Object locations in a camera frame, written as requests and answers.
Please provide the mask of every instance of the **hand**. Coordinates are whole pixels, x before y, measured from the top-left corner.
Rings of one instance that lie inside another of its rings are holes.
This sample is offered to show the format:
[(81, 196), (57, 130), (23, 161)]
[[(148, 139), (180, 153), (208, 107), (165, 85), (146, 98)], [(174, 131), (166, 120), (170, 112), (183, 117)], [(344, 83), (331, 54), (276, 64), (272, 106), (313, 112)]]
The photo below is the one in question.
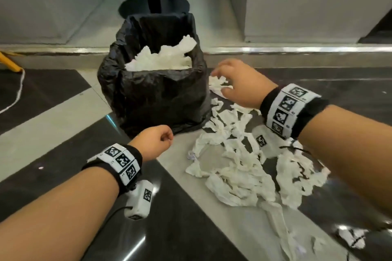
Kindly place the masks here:
[(159, 125), (144, 129), (129, 145), (137, 148), (143, 156), (143, 162), (157, 158), (170, 148), (173, 143), (173, 132), (167, 125)]
[(224, 76), (231, 81), (233, 89), (225, 87), (222, 94), (244, 107), (259, 109), (263, 99), (277, 84), (254, 68), (238, 59), (226, 59), (218, 64), (211, 76)]

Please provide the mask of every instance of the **person's left hand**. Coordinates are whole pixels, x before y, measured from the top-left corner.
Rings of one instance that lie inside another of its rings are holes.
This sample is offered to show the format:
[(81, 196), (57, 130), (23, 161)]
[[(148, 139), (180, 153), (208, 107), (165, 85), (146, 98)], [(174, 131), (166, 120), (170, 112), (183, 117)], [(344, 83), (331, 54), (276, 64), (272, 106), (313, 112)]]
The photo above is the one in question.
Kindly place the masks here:
[(173, 143), (173, 132), (167, 125), (159, 125), (144, 129), (129, 145), (137, 148), (143, 156), (143, 162), (157, 158), (170, 148)]

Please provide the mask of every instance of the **black wire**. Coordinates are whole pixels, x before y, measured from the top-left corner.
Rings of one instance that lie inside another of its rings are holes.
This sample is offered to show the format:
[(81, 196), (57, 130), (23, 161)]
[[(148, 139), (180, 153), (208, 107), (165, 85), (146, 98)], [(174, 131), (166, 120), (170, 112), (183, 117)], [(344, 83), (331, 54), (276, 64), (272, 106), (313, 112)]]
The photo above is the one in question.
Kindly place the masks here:
[[(381, 227), (381, 228), (379, 228), (377, 230), (367, 231), (367, 232), (364, 233), (364, 235), (362, 235), (362, 236), (358, 237), (357, 239), (355, 239), (354, 242), (350, 245), (350, 248), (352, 249), (357, 244), (357, 242), (359, 242), (361, 239), (365, 238), (369, 234), (372, 234), (374, 232), (383, 232), (383, 231), (388, 230), (388, 229), (390, 229), (390, 227)], [(350, 261), (350, 251), (349, 250), (347, 250), (346, 261)]]
[(292, 147), (291, 145), (284, 145), (284, 146), (281, 146), (281, 147), (279, 147), (279, 149), (292, 149), (292, 150), (300, 150), (300, 151), (302, 151), (302, 152), (304, 152), (304, 153), (307, 153), (307, 154), (309, 154), (309, 155), (311, 155), (311, 152), (309, 152), (308, 150), (304, 150), (304, 149), (301, 149), (301, 148), (298, 148), (298, 147)]
[(89, 244), (89, 246), (87, 247), (86, 251), (83, 254), (83, 257), (81, 258), (81, 260), (84, 258), (84, 256), (87, 254), (87, 251), (90, 249), (91, 245), (94, 243), (95, 239), (97, 238), (97, 236), (102, 232), (102, 230), (105, 228), (106, 224), (111, 220), (111, 218), (113, 218), (113, 216), (119, 212), (120, 210), (123, 209), (133, 209), (133, 207), (127, 206), (127, 207), (120, 207), (119, 209), (116, 209), (107, 219), (106, 221), (102, 224), (101, 228), (98, 230), (98, 232), (95, 234), (94, 238), (92, 239), (91, 243)]

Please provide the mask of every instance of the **shiny metal trim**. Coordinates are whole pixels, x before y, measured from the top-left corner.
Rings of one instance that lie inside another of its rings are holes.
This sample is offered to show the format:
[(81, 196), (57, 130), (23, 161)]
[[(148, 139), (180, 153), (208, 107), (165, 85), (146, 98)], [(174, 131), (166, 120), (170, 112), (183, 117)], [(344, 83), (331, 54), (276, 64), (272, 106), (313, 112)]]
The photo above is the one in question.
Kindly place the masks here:
[[(68, 48), (68, 47), (0, 47), (0, 51), (9, 55), (35, 56), (80, 56), (106, 55), (107, 48)], [(206, 55), (234, 54), (315, 54), (315, 53), (392, 53), (392, 45), (347, 45), (347, 46), (264, 46), (264, 47), (216, 47), (203, 48)]]

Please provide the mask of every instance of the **wristband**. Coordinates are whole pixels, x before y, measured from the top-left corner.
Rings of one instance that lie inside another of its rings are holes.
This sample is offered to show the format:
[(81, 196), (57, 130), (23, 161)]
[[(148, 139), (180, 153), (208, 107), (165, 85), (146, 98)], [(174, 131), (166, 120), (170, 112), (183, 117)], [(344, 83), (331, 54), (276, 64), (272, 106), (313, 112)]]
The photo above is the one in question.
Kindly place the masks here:
[(143, 157), (138, 149), (130, 145), (114, 144), (91, 157), (82, 167), (101, 167), (116, 179), (120, 188), (119, 196), (128, 192), (141, 175)]
[(260, 111), (266, 126), (284, 138), (297, 139), (307, 123), (323, 111), (329, 101), (296, 84), (273, 89)]

